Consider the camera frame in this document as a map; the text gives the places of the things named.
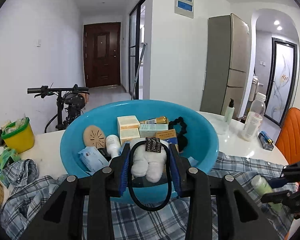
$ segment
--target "wooden front door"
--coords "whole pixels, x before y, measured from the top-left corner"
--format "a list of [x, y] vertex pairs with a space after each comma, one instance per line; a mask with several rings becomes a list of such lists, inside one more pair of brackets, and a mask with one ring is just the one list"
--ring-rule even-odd
[[86, 86], [120, 85], [120, 23], [84, 26], [83, 58]]

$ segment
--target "metal bolt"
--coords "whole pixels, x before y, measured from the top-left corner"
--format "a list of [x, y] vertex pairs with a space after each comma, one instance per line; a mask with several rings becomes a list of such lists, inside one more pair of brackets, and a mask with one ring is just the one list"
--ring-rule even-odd
[[196, 173], [198, 173], [198, 169], [195, 167], [191, 167], [191, 168], [189, 168], [189, 172], [192, 174], [196, 174]]
[[75, 176], [74, 175], [70, 175], [67, 177], [67, 181], [68, 182], [74, 182], [75, 181]]
[[112, 169], [110, 168], [110, 167], [104, 167], [103, 169], [102, 169], [102, 172], [103, 173], [110, 173], [112, 171]]
[[229, 182], [234, 181], [234, 177], [232, 175], [226, 175], [225, 179], [226, 179], [226, 181], [229, 181]]

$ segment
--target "blue gripper pad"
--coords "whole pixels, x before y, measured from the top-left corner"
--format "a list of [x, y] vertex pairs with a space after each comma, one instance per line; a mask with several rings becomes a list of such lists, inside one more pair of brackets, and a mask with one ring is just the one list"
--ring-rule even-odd
[[170, 151], [170, 172], [172, 177], [172, 182], [175, 192], [178, 193], [178, 196], [181, 196], [181, 180], [179, 175], [179, 170], [177, 168], [176, 160], [174, 158], [171, 146], [169, 146]]
[[128, 185], [128, 168], [129, 168], [129, 156], [130, 156], [130, 148], [128, 150], [128, 154], [126, 159], [124, 160], [124, 164], [121, 170], [120, 175], [120, 184], [119, 184], [119, 194], [123, 195]]

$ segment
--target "wet wipes package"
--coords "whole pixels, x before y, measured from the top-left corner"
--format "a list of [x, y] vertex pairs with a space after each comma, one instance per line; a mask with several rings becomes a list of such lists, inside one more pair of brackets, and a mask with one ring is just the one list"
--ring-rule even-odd
[[79, 159], [88, 168], [90, 175], [104, 167], [109, 166], [109, 162], [95, 147], [85, 147], [82, 151], [78, 152]]

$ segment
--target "refrigerator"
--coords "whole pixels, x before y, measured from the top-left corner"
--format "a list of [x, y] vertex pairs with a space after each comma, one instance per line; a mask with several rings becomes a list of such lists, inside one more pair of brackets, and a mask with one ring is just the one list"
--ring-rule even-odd
[[200, 111], [224, 115], [234, 100], [236, 119], [250, 67], [249, 27], [239, 17], [208, 19], [208, 54]]

